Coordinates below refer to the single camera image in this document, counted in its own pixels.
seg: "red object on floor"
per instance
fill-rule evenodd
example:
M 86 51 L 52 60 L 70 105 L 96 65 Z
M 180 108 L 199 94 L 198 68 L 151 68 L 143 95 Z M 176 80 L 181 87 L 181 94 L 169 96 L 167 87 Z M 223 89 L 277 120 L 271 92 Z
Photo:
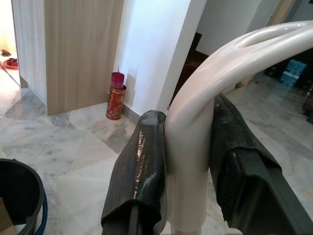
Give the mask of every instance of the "red object on floor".
M 125 75 L 120 72 L 113 72 L 111 77 L 111 87 L 123 89 Z
M 112 120 L 119 120 L 121 118 L 125 92 L 125 86 L 123 86 L 122 89 L 116 89 L 114 87 L 110 88 L 110 98 L 106 115 L 107 118 Z
M 12 69 L 12 70 L 18 70 L 19 69 L 19 66 L 11 66 L 11 65 L 8 65 L 8 61 L 4 61 L 3 62 L 3 65 L 8 68 L 8 69 Z

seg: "wooden door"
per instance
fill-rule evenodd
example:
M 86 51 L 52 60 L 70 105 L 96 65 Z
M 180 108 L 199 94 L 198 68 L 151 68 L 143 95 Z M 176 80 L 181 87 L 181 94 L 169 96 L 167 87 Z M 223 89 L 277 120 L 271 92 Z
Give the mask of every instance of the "wooden door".
M 284 23 L 288 13 L 296 2 L 297 0 L 280 0 L 267 26 Z
M 48 114 L 106 102 L 123 0 L 45 0 Z

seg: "black bucket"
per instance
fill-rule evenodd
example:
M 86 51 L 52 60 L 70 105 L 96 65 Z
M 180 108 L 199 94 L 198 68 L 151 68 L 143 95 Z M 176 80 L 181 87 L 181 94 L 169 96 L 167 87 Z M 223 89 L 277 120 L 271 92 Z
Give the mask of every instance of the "black bucket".
M 47 221 L 47 199 L 39 175 L 16 160 L 0 159 L 0 197 L 14 225 L 26 224 L 19 235 L 43 235 Z M 35 232 L 43 206 L 42 222 Z

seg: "baseboard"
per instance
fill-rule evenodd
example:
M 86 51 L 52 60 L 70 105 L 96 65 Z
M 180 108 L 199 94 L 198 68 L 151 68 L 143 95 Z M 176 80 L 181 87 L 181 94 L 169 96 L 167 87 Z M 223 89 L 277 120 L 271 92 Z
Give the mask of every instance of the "baseboard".
M 140 118 L 139 114 L 131 110 L 131 108 L 127 107 L 126 105 L 123 105 L 122 114 L 135 124 L 137 124 Z

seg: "blue bucket handle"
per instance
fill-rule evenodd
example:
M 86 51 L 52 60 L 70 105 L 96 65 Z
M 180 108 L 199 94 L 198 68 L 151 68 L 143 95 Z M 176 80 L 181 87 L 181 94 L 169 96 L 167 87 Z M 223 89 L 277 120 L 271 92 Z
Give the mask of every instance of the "blue bucket handle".
M 44 192 L 44 201 L 43 201 L 43 217 L 41 220 L 41 225 L 35 232 L 35 235 L 43 235 L 45 231 L 45 226 L 47 224 L 47 218 L 48 218 L 48 201 L 47 201 L 47 196 L 45 195 Z

